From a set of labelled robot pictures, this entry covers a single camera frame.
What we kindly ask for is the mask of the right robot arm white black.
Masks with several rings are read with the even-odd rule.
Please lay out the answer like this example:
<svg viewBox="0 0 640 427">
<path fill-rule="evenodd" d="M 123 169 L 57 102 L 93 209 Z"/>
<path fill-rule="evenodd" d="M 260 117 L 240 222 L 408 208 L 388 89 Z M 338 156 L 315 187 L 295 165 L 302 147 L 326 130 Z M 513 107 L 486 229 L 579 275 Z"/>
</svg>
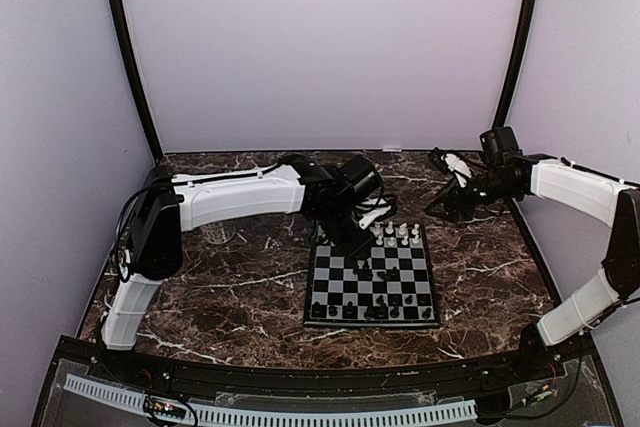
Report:
<svg viewBox="0 0 640 427">
<path fill-rule="evenodd" d="M 429 151 L 431 163 L 452 178 L 425 212 L 460 223 L 495 201 L 523 202 L 562 293 L 511 357 L 511 373 L 530 381 L 549 363 L 546 347 L 639 301 L 639 186 L 565 157 L 526 154 L 509 127 L 482 133 L 480 143 L 478 162 L 454 150 Z"/>
</svg>

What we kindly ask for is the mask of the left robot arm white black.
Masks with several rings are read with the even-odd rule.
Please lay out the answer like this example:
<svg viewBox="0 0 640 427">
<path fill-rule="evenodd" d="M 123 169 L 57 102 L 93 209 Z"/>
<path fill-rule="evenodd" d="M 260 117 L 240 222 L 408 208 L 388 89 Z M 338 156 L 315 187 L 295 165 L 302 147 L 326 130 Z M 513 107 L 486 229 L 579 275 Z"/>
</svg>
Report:
<svg viewBox="0 0 640 427">
<path fill-rule="evenodd" d="M 289 154 L 268 167 L 189 175 L 153 168 L 125 203 L 110 253 L 119 284 L 100 330 L 103 368 L 120 383 L 141 374 L 129 351 L 156 290 L 183 263 L 182 235 L 204 225 L 266 214 L 301 214 L 347 258 L 369 255 L 369 227 L 393 214 L 375 166 L 361 155 L 322 165 Z"/>
</svg>

